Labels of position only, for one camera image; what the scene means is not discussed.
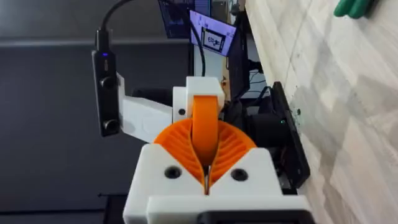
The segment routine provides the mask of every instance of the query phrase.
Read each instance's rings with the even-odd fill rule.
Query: black cable
[[[252,83],[250,83],[250,84],[262,83],[262,82],[265,82],[265,80],[259,81],[259,82],[252,82]]]
[[[266,93],[266,91],[267,91],[269,88],[270,88],[269,86],[265,86],[265,87],[261,90],[259,97],[257,97],[256,100],[254,100],[252,103],[248,104],[246,107],[257,105],[257,104],[262,100],[262,96],[264,96],[264,94]]]
[[[252,77],[250,78],[249,82],[251,82],[251,80],[253,80],[253,78],[254,78],[257,74],[258,74],[258,72],[255,73],[255,74],[253,74]]]
[[[119,2],[117,2],[115,5],[113,5],[105,14],[104,19],[102,20],[101,23],[101,30],[106,30],[106,26],[108,25],[108,21],[111,18],[112,14],[119,9],[121,6],[123,6],[125,3],[131,2],[133,0],[120,0]],[[170,0],[160,0],[162,2],[165,2],[167,4],[170,4],[171,6],[173,6],[181,15],[184,24],[186,26],[189,26],[190,30],[193,31],[193,34],[198,42],[198,46],[199,46],[199,51],[200,51],[200,57],[201,57],[201,75],[204,77],[206,74],[206,61],[205,61],[205,53],[203,51],[203,46],[200,42],[200,38],[199,38],[199,34],[195,28],[195,26],[192,24],[192,21],[189,19],[188,15],[180,8],[178,7],[174,2],[170,1]]]

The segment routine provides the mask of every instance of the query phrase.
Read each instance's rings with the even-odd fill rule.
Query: electronics
[[[232,100],[239,99],[250,89],[248,42],[244,25],[246,19],[245,12],[236,16],[235,26],[238,31],[236,31],[228,54],[229,89]]]
[[[190,20],[199,33],[203,48],[227,56],[233,43],[236,27],[193,10],[190,10],[189,14]],[[190,40],[192,44],[198,45],[192,30]]]
[[[287,177],[291,189],[299,188],[310,176],[307,158],[282,84],[275,82],[269,90],[270,96],[253,105],[259,106],[258,114],[248,115],[247,105],[235,101],[224,109],[224,121],[245,132],[257,147],[268,149],[277,174]]]
[[[92,51],[95,92],[99,130],[102,137],[119,132],[118,78],[116,57],[109,49],[109,36],[104,30],[97,30],[96,50]]]
[[[180,13],[167,2],[158,0],[162,13],[164,28],[167,38],[187,39],[190,37],[190,30],[183,23]],[[210,16],[211,1],[209,0],[173,0],[181,9],[194,9],[206,16]]]

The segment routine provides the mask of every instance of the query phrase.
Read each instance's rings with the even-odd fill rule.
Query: black plastic part
[[[203,212],[198,215],[197,224],[315,224],[306,210],[263,210]]]
[[[107,51],[93,52],[93,69],[97,100],[99,128],[103,137],[119,132],[118,78],[115,55],[97,40],[97,45]]]
[[[275,98],[275,100],[273,100],[275,110],[289,126],[289,138],[285,140],[286,150],[282,166],[290,184],[298,188],[310,176],[310,167],[308,166],[307,158],[305,157],[304,149],[280,82],[274,83],[272,86],[272,93],[273,98]]]

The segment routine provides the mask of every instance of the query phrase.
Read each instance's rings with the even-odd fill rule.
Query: computer monitor
[[[189,13],[190,20],[199,34],[203,48],[227,56],[235,36],[236,27],[193,10],[190,10]],[[198,45],[192,30],[190,41]]]
[[[250,89],[250,70],[248,59],[248,41],[246,39],[247,14],[236,16],[238,28],[228,54],[229,91],[231,100],[237,100]]]

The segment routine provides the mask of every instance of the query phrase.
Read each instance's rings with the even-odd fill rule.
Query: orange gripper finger
[[[192,145],[203,166],[210,166],[218,145],[217,96],[194,96]]]
[[[205,175],[191,140],[192,119],[177,121],[165,128],[155,139],[155,144],[163,148],[179,161],[186,170],[205,186]]]

